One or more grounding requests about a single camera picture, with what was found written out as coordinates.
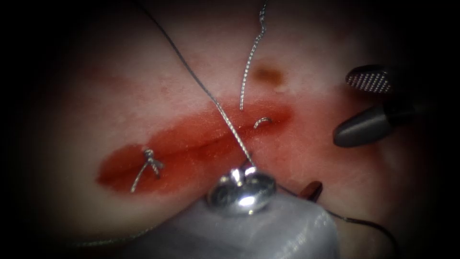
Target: brown mole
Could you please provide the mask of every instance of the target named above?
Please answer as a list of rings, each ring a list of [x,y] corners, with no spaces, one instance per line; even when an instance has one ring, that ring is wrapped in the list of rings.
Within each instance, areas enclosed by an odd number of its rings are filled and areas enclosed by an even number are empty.
[[[249,72],[249,77],[260,85],[270,88],[279,87],[285,81],[284,74],[280,69],[266,65],[255,66],[253,72]]]

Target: pale skin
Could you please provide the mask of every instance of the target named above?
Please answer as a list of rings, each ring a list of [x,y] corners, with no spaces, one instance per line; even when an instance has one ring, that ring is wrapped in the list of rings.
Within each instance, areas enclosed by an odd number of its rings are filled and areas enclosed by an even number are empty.
[[[262,2],[145,5],[210,92],[224,106],[239,105]],[[375,101],[344,91],[346,73],[360,65],[405,62],[390,34],[357,15],[359,10],[345,10],[269,1],[267,32],[252,67],[270,63],[286,80],[270,88],[248,79],[245,101],[280,96],[295,115],[278,141],[262,136],[246,144],[285,187],[300,192],[321,181],[321,206],[385,226],[410,251],[418,242],[416,229],[427,221],[419,215],[432,205],[423,137],[402,128],[366,147],[332,144],[334,127]],[[210,107],[209,97],[143,12],[128,2],[114,4],[79,32],[63,64],[49,82],[59,89],[57,96],[38,100],[27,125],[34,131],[28,140],[39,151],[30,179],[38,186],[34,200],[51,235],[93,240],[134,234],[161,224],[214,184],[197,178],[168,195],[133,196],[95,181],[101,161],[114,150],[146,143],[180,118]],[[344,258],[392,254],[380,232],[336,223]]]

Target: skin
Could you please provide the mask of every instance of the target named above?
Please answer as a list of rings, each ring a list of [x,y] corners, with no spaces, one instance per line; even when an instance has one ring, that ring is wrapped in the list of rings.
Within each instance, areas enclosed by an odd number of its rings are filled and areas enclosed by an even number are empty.
[[[223,106],[238,105],[242,72],[260,32],[261,2],[145,5]],[[278,141],[261,136],[245,143],[279,183],[299,193],[321,181],[321,206],[383,225],[411,254],[423,242],[417,230],[430,222],[434,204],[425,136],[407,126],[364,147],[332,144],[336,125],[378,102],[349,89],[346,73],[365,64],[410,63],[397,38],[361,11],[320,1],[269,2],[245,100],[278,98],[294,116]],[[26,178],[33,212],[48,235],[65,240],[156,226],[203,195],[214,178],[198,174],[173,193],[128,195],[97,182],[100,166],[114,151],[215,108],[157,27],[128,2],[95,15],[72,42],[47,81],[55,95],[36,99],[24,127],[34,132],[23,137],[37,154],[34,174]],[[336,223],[344,258],[392,255],[380,232]]]

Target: blood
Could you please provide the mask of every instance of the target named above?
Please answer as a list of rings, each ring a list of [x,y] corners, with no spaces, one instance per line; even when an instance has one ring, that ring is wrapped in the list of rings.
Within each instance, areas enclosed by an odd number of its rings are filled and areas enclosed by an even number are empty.
[[[244,142],[257,136],[276,137],[293,116],[290,107],[270,102],[248,105],[243,112],[237,106],[227,107],[226,111]],[[272,123],[263,123],[254,129],[254,123],[267,114]],[[169,129],[152,135],[145,144],[132,143],[113,151],[102,162],[97,182],[116,192],[130,194],[131,185],[145,163],[146,147],[154,151],[154,158],[162,162],[164,168],[160,170],[161,178],[156,179],[153,169],[147,167],[135,194],[154,191],[170,194],[197,182],[211,185],[245,159],[235,137],[210,103],[205,111],[182,118]]]

